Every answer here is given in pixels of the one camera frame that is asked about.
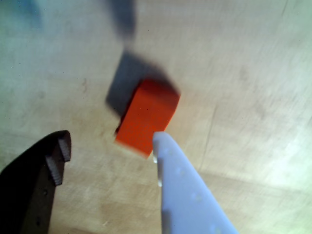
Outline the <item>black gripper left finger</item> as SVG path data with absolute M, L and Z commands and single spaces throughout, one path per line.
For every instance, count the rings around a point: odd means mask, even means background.
M 69 131 L 53 132 L 7 165 L 0 174 L 0 232 L 48 233 L 55 189 L 71 159 Z

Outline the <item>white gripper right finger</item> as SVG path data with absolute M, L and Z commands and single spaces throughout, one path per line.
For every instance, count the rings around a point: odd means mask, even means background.
M 153 135 L 164 234 L 236 234 L 201 176 L 166 132 Z

